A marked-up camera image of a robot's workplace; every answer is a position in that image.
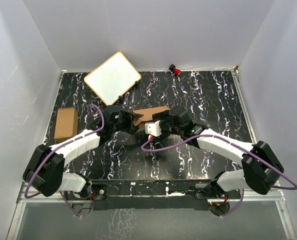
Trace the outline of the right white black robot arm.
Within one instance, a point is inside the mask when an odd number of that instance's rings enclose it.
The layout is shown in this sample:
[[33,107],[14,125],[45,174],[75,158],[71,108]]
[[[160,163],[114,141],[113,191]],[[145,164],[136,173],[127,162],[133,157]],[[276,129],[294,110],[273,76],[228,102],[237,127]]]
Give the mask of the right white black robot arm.
[[266,195],[284,172],[271,147],[264,141],[256,144],[223,136],[206,125],[195,123],[183,107],[173,107],[152,116],[145,132],[157,138],[178,135],[188,145],[219,154],[241,169],[221,171],[203,189],[209,196],[224,198],[230,191],[252,189]]

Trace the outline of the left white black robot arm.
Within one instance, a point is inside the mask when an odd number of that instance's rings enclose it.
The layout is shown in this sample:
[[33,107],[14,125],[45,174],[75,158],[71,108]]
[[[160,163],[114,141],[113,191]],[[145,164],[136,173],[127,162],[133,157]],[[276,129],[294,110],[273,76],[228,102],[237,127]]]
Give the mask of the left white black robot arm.
[[134,134],[142,114],[109,105],[94,116],[89,127],[78,135],[51,146],[41,144],[34,150],[22,179],[27,187],[50,197],[56,192],[73,192],[80,199],[91,196],[89,181],[77,173],[65,172],[65,167],[84,153],[109,141],[116,132]]

